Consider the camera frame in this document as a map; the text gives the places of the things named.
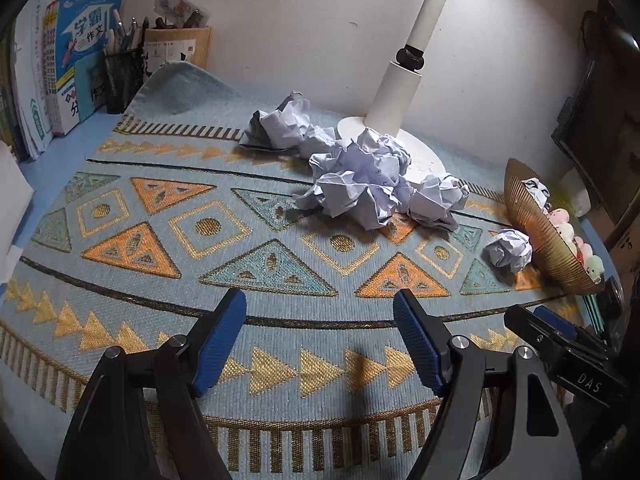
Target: white wall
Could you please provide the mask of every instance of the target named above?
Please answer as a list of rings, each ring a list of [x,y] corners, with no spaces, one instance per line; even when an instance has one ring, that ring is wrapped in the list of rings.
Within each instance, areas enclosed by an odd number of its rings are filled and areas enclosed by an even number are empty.
[[[279,102],[365,114],[422,0],[193,0],[211,13],[209,70]],[[567,162],[550,134],[582,67],[578,28],[596,0],[447,0],[404,127],[500,165]],[[125,0],[151,15],[153,0]]]

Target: blue book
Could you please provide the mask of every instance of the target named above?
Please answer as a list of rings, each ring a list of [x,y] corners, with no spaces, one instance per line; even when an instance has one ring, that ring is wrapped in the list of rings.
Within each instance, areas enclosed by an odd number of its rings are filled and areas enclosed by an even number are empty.
[[[74,66],[80,122],[87,120],[104,102],[104,55],[102,51],[83,57]]]
[[[47,111],[54,135],[66,135],[81,120],[75,66],[101,52],[106,31],[116,28],[113,9],[122,0],[56,0],[44,25]]]

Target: metal screw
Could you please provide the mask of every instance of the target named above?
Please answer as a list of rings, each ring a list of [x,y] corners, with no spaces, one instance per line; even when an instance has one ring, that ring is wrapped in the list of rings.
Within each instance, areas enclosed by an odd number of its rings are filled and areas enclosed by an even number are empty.
[[[187,342],[187,336],[178,334],[169,338],[169,345],[174,348],[180,348]]]
[[[533,350],[528,346],[521,346],[518,348],[518,355],[523,359],[531,359],[533,357]]]
[[[456,348],[466,348],[469,346],[469,339],[467,339],[466,337],[464,337],[463,335],[455,335],[451,338],[451,342],[453,343],[453,346],[455,346]]]
[[[110,346],[104,351],[104,356],[107,359],[113,359],[120,355],[120,347],[119,346]]]

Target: lamp base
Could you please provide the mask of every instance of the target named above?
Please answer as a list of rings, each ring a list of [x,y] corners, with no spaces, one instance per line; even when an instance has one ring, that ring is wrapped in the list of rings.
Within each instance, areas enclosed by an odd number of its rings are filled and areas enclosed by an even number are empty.
[[[338,123],[337,136],[341,139],[351,139],[355,141],[365,128],[364,117],[346,117]],[[412,186],[417,187],[430,173],[446,173],[444,164],[438,156],[433,153],[433,150],[409,132],[399,130],[396,135],[396,140],[399,144],[402,144],[409,152],[409,155],[411,155],[412,162],[406,170],[404,177]]]

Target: gold circle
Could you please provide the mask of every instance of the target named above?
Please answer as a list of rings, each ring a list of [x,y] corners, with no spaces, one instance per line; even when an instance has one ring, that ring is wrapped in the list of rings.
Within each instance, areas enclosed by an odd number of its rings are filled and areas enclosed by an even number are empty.
[[[329,243],[336,251],[341,253],[348,253],[356,248],[356,244],[353,243],[353,240],[345,235],[334,235],[329,240]]]
[[[217,235],[222,225],[215,218],[201,218],[196,222],[196,231],[202,236]]]
[[[107,216],[109,214],[109,211],[111,211],[111,207],[109,207],[109,204],[98,204],[91,211],[91,214],[94,216],[94,218],[98,219]]]
[[[433,252],[436,254],[436,256],[441,259],[443,262],[449,259],[449,251],[447,251],[443,246],[441,245],[436,245],[433,248]]]

